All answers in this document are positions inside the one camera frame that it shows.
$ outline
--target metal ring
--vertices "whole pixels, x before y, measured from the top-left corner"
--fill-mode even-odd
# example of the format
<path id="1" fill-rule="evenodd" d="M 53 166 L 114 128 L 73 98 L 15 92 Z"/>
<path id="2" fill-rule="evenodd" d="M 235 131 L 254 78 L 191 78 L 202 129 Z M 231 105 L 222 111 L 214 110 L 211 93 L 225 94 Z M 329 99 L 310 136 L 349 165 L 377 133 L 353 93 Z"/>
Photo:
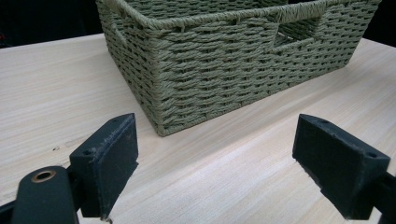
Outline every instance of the metal ring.
<path id="1" fill-rule="evenodd" d="M 32 177 L 33 183 L 42 183 L 49 179 L 52 179 L 56 175 L 56 172 L 53 170 L 42 171 Z"/>

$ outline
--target green woven basket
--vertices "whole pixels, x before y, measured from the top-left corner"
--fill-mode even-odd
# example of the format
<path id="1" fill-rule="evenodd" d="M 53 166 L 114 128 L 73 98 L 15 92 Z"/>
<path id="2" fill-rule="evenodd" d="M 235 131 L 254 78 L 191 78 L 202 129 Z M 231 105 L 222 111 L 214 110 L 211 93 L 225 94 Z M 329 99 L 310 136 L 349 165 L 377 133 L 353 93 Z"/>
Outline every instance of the green woven basket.
<path id="1" fill-rule="evenodd" d="M 380 0 L 96 0 L 161 136 L 345 66 Z"/>

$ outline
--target basket rim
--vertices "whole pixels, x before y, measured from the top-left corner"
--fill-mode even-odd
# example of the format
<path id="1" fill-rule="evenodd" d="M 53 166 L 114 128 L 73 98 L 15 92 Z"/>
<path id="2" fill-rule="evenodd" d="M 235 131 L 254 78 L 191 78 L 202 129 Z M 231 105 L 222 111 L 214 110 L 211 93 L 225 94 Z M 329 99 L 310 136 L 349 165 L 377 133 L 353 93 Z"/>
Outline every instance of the basket rim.
<path id="1" fill-rule="evenodd" d="M 215 12 L 208 13 L 205 15 L 195 15 L 180 18 L 167 18 L 167 19 L 155 19 L 149 18 L 137 9 L 130 6 L 126 0 L 97 0 L 106 4 L 111 10 L 119 14 L 119 16 L 125 18 L 129 16 L 139 22 L 142 26 L 146 26 L 151 29 L 165 29 L 165 28 L 181 28 L 184 31 L 184 27 L 199 25 L 208 22 L 216 21 L 240 21 L 241 19 L 252 18 L 252 17 L 264 17 L 269 15 L 275 15 L 275 22 L 293 22 L 314 17 L 321 16 L 327 7 L 338 4 L 351 4 L 356 2 L 366 3 L 380 3 L 382 0 L 315 0 L 312 2 L 303 2 L 297 4 L 286 4 L 283 6 L 274 7 L 261 7 L 253 9 L 234 10 L 226 12 Z"/>

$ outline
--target black clamp jaw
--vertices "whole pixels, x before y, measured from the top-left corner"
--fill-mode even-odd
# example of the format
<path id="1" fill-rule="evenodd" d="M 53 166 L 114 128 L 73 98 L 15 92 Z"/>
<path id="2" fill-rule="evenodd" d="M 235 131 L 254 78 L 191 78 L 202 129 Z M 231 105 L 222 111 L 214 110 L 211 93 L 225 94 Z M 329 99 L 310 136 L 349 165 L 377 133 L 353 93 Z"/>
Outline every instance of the black clamp jaw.
<path id="1" fill-rule="evenodd" d="M 300 115 L 292 157 L 346 219 L 368 219 L 373 207 L 380 223 L 396 223 L 396 178 L 390 157 L 325 119 Z"/>
<path id="2" fill-rule="evenodd" d="M 0 223 L 78 223 L 107 219 L 137 167 L 134 114 L 109 120 L 70 155 L 70 166 L 49 166 L 22 179 L 17 199 L 0 207 Z"/>

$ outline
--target wooden table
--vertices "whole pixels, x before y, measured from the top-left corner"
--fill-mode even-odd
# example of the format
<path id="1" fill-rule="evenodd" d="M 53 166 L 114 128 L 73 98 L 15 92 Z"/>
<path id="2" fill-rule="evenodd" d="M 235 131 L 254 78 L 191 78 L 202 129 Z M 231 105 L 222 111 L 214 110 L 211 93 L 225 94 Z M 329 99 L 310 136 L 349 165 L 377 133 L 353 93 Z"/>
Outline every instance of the wooden table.
<path id="1" fill-rule="evenodd" d="M 108 119 L 134 112 L 140 165 L 115 224 L 349 223 L 291 157 L 297 118 L 337 124 L 392 157 L 396 174 L 395 73 L 396 49 L 363 39 L 345 68 L 161 138 L 102 35 L 0 49 L 0 204 L 25 175 L 68 166 Z"/>

